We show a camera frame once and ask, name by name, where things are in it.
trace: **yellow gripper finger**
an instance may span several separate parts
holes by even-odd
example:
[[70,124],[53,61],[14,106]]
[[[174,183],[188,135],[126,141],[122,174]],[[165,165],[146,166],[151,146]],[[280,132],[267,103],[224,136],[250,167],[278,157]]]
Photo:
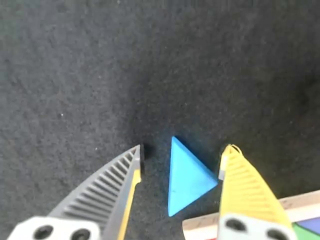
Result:
[[225,148],[220,166],[224,175],[220,217],[238,214],[292,228],[273,192],[237,146]]

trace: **gray plastic part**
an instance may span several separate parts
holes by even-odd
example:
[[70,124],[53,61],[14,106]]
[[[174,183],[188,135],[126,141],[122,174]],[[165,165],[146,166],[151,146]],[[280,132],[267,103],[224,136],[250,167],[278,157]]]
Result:
[[48,216],[93,221],[100,227],[101,239],[118,239],[134,172],[140,174],[143,156],[142,145],[117,156],[82,182]]

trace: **yellow plastic part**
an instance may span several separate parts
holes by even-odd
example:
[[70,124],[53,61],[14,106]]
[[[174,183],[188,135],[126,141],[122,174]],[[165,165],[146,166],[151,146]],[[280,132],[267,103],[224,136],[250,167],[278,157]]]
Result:
[[134,200],[134,193],[135,193],[135,188],[138,183],[141,182],[141,173],[140,170],[137,169],[133,173],[133,179],[131,183],[131,188],[130,188],[130,193],[126,202],[123,218],[122,218],[122,223],[121,227],[119,230],[118,238],[117,240],[123,240],[125,238],[126,234],[126,229],[128,225],[128,220],[129,220],[129,215],[130,215],[130,210],[131,210],[131,205]]
[[228,145],[225,148],[221,165],[225,168],[221,217],[228,213],[241,214],[292,229],[285,210],[237,146]]

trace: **wooden block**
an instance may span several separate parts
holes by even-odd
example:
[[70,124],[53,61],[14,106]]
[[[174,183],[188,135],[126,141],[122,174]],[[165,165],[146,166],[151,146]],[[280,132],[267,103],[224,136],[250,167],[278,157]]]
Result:
[[[281,198],[292,223],[320,217],[320,190]],[[210,240],[217,237],[219,213],[186,219],[182,222],[185,240]]]

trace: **black fabric background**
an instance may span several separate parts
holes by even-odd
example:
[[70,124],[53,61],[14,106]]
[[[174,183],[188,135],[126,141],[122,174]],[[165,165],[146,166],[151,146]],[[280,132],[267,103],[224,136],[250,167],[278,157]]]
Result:
[[279,198],[320,189],[318,0],[0,0],[0,233],[146,144],[127,240],[182,240],[171,136],[241,147]]

